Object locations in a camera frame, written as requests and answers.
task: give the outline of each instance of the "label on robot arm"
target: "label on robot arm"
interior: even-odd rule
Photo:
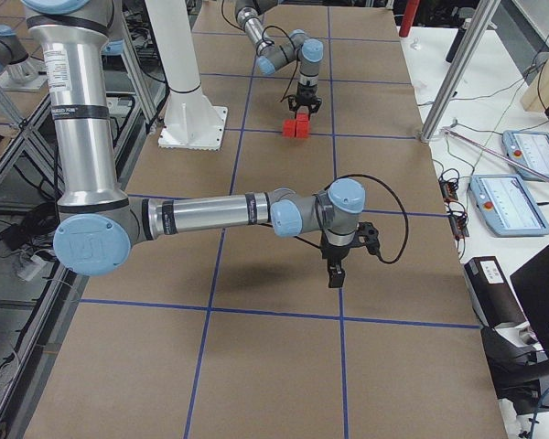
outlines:
[[[47,67],[48,87],[51,92],[71,91],[70,62],[67,50],[47,50],[44,53]]]
[[[481,261],[479,264],[482,266],[482,272],[489,284],[504,284],[501,272],[494,261]]]

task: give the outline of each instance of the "blue and white device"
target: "blue and white device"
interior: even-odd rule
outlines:
[[[502,144],[510,160],[549,177],[549,133],[505,131]],[[523,169],[517,167],[516,170],[525,180],[539,180]]]
[[[518,174],[473,176],[469,180],[469,191],[486,225],[495,235],[549,234],[549,223]]]

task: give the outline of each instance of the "black monitor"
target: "black monitor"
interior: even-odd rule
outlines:
[[[549,358],[549,245],[511,275],[514,292]],[[549,375],[549,359],[513,373],[518,384]]]

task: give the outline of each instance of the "white stand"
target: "white stand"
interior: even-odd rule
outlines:
[[[8,66],[0,74],[0,87],[4,91],[40,91],[47,82],[45,63],[38,59],[29,58],[20,65]]]
[[[220,149],[228,109],[213,107],[201,89],[184,0],[146,0],[171,94],[159,145]]]

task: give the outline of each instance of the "red object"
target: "red object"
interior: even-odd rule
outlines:
[[[408,37],[411,26],[413,25],[414,16],[417,13],[417,7],[419,7],[421,0],[409,0],[404,10],[403,21],[401,22],[401,30],[399,30],[399,37]]]
[[[286,119],[283,122],[283,137],[307,139],[309,137],[309,115],[299,113],[296,119]]]

